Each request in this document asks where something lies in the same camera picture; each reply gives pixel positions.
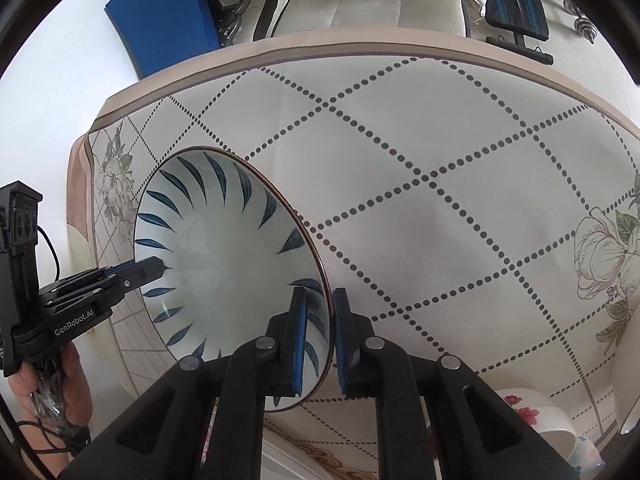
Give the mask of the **person left hand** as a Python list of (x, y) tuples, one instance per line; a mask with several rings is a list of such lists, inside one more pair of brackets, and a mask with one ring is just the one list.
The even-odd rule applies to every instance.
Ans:
[(72, 342), (63, 347), (60, 368), (51, 380), (45, 380), (32, 364), (23, 362), (20, 370), (8, 378), (8, 384), (24, 415), (34, 422), (37, 419), (53, 422), (54, 415), (44, 414), (46, 408), (58, 411), (70, 426), (85, 427), (91, 420), (91, 391)]

